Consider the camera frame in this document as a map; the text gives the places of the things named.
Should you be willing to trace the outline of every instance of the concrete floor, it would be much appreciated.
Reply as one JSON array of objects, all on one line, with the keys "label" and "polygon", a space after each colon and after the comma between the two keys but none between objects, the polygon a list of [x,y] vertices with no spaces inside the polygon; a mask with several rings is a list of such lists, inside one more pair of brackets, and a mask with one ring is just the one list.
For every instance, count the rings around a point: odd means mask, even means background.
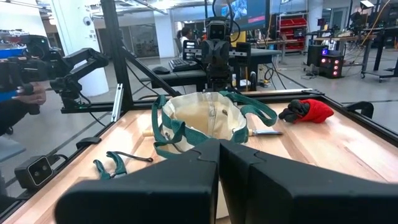
[{"label": "concrete floor", "polygon": [[[371,51],[368,70],[373,68],[376,56],[376,50]],[[380,68],[394,67],[398,52],[393,50],[385,50]],[[167,62],[169,59],[147,58],[142,60],[147,65],[159,64]],[[398,119],[394,114],[398,113],[398,78],[385,79],[382,83],[377,78],[368,75],[365,79],[360,78],[360,67],[353,67],[347,73],[348,68],[343,69],[345,78],[330,80],[323,77],[316,77],[311,80],[303,79],[305,75],[300,64],[306,61],[303,55],[293,54],[285,58],[287,65],[280,65],[280,72],[287,77],[301,83],[309,88],[315,88],[326,93],[330,98],[340,102],[348,103],[355,101],[376,101],[374,103],[375,112],[374,120],[388,128],[398,132]],[[136,71],[138,77],[145,77],[141,71],[137,71],[135,67],[131,67]],[[109,84],[109,92],[101,96],[92,97],[92,102],[113,101],[116,90],[116,77],[113,65],[106,68],[106,76]],[[129,73],[132,92],[135,93],[133,98],[136,100],[142,96],[153,95],[153,93],[137,81],[137,79]],[[283,89],[280,81],[274,77],[277,89]],[[297,84],[282,77],[282,81],[287,88],[300,88]],[[185,86],[185,89],[176,87],[181,93],[193,93],[195,86]],[[155,90],[157,93],[165,93],[163,90]],[[377,101],[392,100],[383,103]],[[37,116],[27,115],[23,120],[14,126],[14,134],[9,136],[13,140],[24,145],[26,152],[0,163],[0,169],[6,181],[14,177],[14,168],[26,161],[28,158],[37,155],[45,155],[50,151],[59,150],[59,154],[70,156],[75,152],[75,144],[79,140],[95,135],[101,130],[102,126],[96,123],[89,114],[61,114],[60,108],[62,102],[60,97],[52,91],[47,92],[47,102],[41,107],[41,113]],[[103,123],[109,123],[110,115],[106,113],[95,113]],[[18,196],[22,193],[22,189],[17,182],[7,188],[10,196]]]}]

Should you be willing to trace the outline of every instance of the red glove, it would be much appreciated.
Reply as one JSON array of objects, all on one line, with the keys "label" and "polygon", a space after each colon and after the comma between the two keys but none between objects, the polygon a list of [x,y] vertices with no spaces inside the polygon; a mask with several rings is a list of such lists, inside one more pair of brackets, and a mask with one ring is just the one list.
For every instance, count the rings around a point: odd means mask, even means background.
[{"label": "red glove", "polygon": [[294,122],[298,121],[312,121],[314,123],[322,123],[328,117],[334,114],[330,107],[318,100],[300,100],[302,103],[308,103],[310,105],[310,110],[302,118],[296,119]]}]

